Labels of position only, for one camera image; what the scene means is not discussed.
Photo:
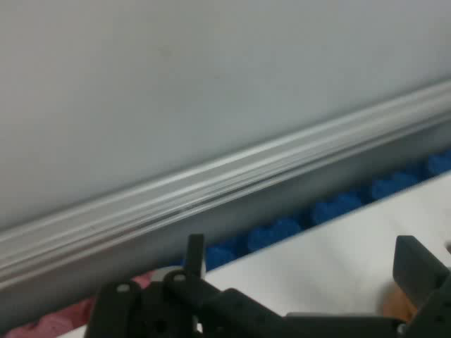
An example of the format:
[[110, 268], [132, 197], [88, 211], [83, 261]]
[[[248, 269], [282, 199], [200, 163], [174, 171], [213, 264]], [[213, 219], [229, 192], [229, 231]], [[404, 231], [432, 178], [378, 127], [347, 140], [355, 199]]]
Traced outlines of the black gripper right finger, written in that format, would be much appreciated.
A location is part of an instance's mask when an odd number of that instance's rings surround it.
[[450, 337], [450, 269], [416, 237], [397, 237], [393, 279], [417, 309], [402, 336]]

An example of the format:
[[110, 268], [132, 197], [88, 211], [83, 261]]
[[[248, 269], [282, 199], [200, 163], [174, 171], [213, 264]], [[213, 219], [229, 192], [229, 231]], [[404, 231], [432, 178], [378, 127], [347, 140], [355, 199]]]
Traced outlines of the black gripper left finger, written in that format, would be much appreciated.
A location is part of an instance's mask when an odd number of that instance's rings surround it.
[[203, 301], [218, 293], [204, 274], [204, 235], [191, 234], [184, 264], [157, 270], [147, 287], [132, 280], [103, 286], [87, 337], [228, 337], [228, 328], [202, 312]]

